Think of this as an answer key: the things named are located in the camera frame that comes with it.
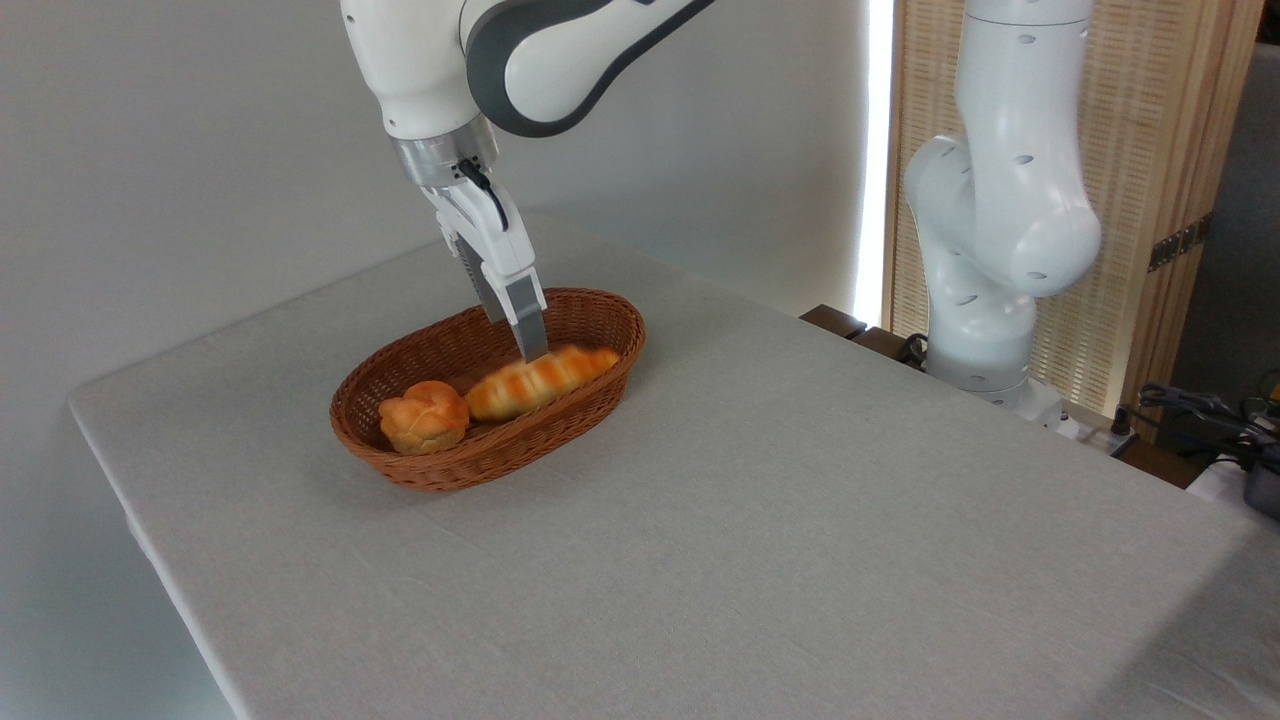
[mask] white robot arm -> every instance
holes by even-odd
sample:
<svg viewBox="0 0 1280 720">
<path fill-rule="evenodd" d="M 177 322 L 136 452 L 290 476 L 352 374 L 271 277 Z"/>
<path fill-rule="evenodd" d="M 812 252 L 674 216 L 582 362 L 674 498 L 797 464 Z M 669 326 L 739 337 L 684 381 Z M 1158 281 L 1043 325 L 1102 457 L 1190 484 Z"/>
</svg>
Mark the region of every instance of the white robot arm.
<svg viewBox="0 0 1280 720">
<path fill-rule="evenodd" d="M 710 3 L 342 0 L 404 172 L 525 360 L 547 351 L 547 301 L 520 211 L 488 177 L 498 155 L 489 120 L 526 137 L 564 132 L 623 68 Z"/>
<path fill-rule="evenodd" d="M 1079 282 L 1102 237 L 1076 129 L 1092 13 L 1093 0 L 968 0 L 966 135 L 931 140 L 904 177 L 929 287 L 928 373 L 1050 428 L 1061 397 L 1028 377 L 1034 299 Z"/>
</svg>

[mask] table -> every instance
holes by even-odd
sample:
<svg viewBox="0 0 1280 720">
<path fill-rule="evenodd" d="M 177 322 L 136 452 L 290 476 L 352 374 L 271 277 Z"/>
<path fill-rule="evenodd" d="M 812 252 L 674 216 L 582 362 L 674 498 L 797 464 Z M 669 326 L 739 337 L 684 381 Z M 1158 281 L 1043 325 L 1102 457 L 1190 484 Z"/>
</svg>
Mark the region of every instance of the table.
<svg viewBox="0 0 1280 720">
<path fill-rule="evenodd" d="M 600 425 L 451 495 L 328 427 L 475 302 L 433 245 L 77 391 L 242 717 L 1261 717 L 1280 536 L 708 282 L 530 218 L 649 341 Z"/>
</svg>

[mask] bread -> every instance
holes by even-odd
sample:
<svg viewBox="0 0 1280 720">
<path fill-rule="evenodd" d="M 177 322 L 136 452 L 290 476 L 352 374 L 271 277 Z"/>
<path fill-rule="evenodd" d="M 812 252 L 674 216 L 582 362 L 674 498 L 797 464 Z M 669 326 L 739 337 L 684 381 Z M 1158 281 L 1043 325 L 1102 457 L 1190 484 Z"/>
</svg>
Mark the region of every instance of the bread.
<svg viewBox="0 0 1280 720">
<path fill-rule="evenodd" d="M 532 363 L 517 360 L 489 374 L 467 392 L 471 416 L 480 421 L 509 420 L 577 389 L 618 361 L 609 348 L 563 347 Z"/>
<path fill-rule="evenodd" d="M 426 455 L 462 442 L 467 404 L 447 383 L 426 380 L 378 405 L 381 430 L 401 455 Z"/>
</svg>

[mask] wooden panel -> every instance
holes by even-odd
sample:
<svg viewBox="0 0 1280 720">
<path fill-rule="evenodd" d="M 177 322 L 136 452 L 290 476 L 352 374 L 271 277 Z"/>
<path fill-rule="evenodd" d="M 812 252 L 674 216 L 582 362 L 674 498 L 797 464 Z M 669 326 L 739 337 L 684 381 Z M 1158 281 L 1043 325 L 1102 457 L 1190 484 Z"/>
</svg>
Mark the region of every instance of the wooden panel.
<svg viewBox="0 0 1280 720">
<path fill-rule="evenodd" d="M 1110 414 L 1139 377 L 1170 364 L 1198 254 L 1151 275 L 1148 258 L 1212 205 L 1251 46 L 1238 36 L 1256 27 L 1261 3 L 1097 0 L 1080 150 L 1103 245 L 1076 287 L 1039 301 L 1032 359 L 1033 374 L 1076 405 Z M 931 137 L 961 127 L 954 101 L 961 8 L 899 4 L 886 324 L 902 336 L 925 332 L 928 292 L 901 172 Z M 1166 305 L 1176 318 L 1165 320 Z"/>
</svg>

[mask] bread basket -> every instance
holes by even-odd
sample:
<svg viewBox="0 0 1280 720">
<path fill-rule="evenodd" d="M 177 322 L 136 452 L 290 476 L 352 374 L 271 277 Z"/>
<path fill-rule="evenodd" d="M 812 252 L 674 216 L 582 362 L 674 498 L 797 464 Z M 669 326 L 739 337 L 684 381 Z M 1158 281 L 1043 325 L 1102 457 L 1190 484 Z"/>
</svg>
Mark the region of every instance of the bread basket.
<svg viewBox="0 0 1280 720">
<path fill-rule="evenodd" d="M 379 428 L 378 404 L 421 380 L 443 380 L 460 393 L 520 357 L 507 323 L 471 307 L 374 352 L 347 375 L 329 405 L 338 439 L 390 482 L 417 491 L 453 491 L 500 478 L 585 433 L 622 400 L 627 374 L 644 346 L 640 313 L 625 299 L 581 288 L 547 290 L 543 319 L 552 348 L 609 347 L 618 363 L 599 378 L 507 423 L 472 424 L 461 443 L 430 455 L 392 450 Z"/>
</svg>

